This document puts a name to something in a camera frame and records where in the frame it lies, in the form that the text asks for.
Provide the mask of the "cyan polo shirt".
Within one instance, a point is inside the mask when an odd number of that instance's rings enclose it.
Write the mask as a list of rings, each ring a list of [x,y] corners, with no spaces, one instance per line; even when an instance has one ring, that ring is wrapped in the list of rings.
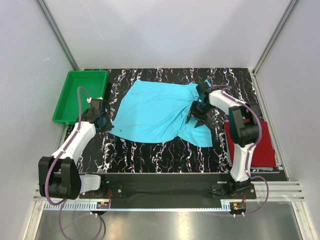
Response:
[[[199,94],[197,84],[137,80],[120,102],[110,134],[133,142],[157,144],[179,137],[196,147],[213,146],[212,134],[187,119]]]

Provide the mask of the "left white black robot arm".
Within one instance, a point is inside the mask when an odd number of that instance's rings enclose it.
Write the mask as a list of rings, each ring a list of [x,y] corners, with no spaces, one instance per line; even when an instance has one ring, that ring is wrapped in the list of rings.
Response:
[[[80,194],[91,192],[97,198],[108,193],[108,186],[97,174],[80,175],[77,162],[85,147],[102,130],[113,128],[109,118],[109,104],[105,99],[92,98],[89,108],[78,118],[65,142],[51,156],[38,162],[39,192],[53,206],[75,200]]]

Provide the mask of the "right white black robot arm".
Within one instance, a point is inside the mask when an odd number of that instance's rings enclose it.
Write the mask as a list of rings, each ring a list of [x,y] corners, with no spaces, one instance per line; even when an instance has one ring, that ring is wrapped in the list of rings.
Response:
[[[250,167],[256,146],[261,141],[263,128],[255,103],[246,103],[226,93],[228,85],[210,86],[203,82],[196,86],[198,99],[193,101],[186,121],[195,120],[195,128],[207,123],[208,112],[214,108],[228,116],[229,135],[234,144],[233,164],[229,179],[220,194],[239,198],[251,184]]]

